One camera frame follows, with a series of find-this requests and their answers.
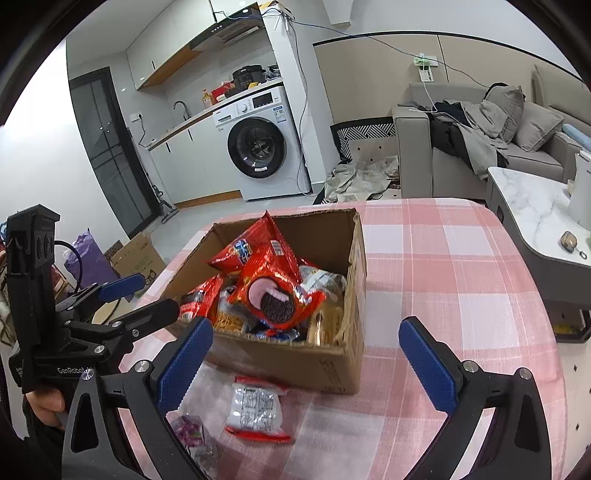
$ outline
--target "washing machine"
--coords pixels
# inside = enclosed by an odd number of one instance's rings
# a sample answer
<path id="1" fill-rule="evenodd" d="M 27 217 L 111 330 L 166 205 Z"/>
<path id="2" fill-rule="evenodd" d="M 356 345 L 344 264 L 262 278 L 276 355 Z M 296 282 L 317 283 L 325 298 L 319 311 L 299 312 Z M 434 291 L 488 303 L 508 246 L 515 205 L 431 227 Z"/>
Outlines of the washing machine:
<path id="1" fill-rule="evenodd" d="M 213 114 L 239 170 L 245 200 L 308 193 L 310 178 L 282 86 L 253 93 Z"/>

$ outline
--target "marble tabletop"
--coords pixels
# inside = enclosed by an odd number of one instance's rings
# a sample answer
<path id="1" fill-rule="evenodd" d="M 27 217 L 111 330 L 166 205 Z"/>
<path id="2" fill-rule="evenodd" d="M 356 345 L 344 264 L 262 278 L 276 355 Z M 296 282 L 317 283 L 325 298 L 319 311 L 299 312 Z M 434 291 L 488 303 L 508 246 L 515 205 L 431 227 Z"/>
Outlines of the marble tabletop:
<path id="1" fill-rule="evenodd" d="M 566 184 L 508 168 L 491 167 L 488 172 L 526 245 L 542 256 L 591 267 L 590 232 L 569 215 Z M 560 237 L 566 230 L 577 237 L 577 248 L 587 254 L 587 260 L 577 251 L 562 248 Z"/>

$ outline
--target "sofa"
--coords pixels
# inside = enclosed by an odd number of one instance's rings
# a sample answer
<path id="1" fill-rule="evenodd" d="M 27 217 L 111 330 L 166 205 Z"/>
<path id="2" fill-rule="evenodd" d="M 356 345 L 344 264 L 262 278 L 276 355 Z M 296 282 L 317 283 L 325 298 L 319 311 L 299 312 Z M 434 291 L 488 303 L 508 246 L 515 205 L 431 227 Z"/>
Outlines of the sofa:
<path id="1" fill-rule="evenodd" d="M 557 69 L 535 65 L 531 91 L 534 103 L 559 113 L 565 124 L 591 137 L 591 93 L 581 80 Z"/>
<path id="2" fill-rule="evenodd" d="M 429 83 L 433 102 L 443 100 L 480 103 L 486 89 L 474 85 Z M 429 119 L 426 113 L 409 103 L 429 106 L 431 100 L 422 83 L 411 83 L 403 101 L 393 107 L 394 127 L 400 162 L 403 198 L 457 197 L 474 200 L 486 198 L 486 180 L 481 180 L 458 157 L 431 146 Z M 558 132 L 536 152 L 526 152 L 514 143 L 506 151 L 509 168 L 566 183 L 576 173 L 575 154 L 580 145 Z"/>

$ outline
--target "screw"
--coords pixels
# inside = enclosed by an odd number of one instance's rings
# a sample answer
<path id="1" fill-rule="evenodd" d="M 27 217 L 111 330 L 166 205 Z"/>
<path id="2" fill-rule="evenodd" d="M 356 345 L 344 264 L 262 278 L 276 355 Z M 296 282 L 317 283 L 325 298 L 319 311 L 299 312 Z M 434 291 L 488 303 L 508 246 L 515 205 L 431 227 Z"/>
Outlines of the screw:
<path id="1" fill-rule="evenodd" d="M 147 360 L 140 360 L 134 365 L 134 370 L 139 374 L 145 372 L 148 368 L 150 368 L 150 362 Z"/>
<path id="2" fill-rule="evenodd" d="M 531 372 L 526 368 L 519 369 L 519 376 L 524 380 L 529 380 L 532 377 Z"/>
<path id="3" fill-rule="evenodd" d="M 82 372 L 82 380 L 90 380 L 92 377 L 95 376 L 95 370 L 93 368 L 86 368 L 83 372 Z"/>
<path id="4" fill-rule="evenodd" d="M 462 366 L 466 372 L 470 372 L 471 374 L 478 372 L 479 369 L 478 364 L 472 360 L 466 360 L 464 363 L 462 363 Z"/>

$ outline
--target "barcode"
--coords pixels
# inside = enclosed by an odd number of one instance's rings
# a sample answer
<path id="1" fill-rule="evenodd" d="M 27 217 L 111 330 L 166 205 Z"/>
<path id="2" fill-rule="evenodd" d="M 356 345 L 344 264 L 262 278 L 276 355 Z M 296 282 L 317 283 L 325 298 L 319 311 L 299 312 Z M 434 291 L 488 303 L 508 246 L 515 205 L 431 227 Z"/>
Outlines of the barcode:
<path id="1" fill-rule="evenodd" d="M 271 246 L 275 251 L 275 255 L 283 255 L 283 249 L 281 248 L 281 244 L 277 240 L 271 240 Z"/>

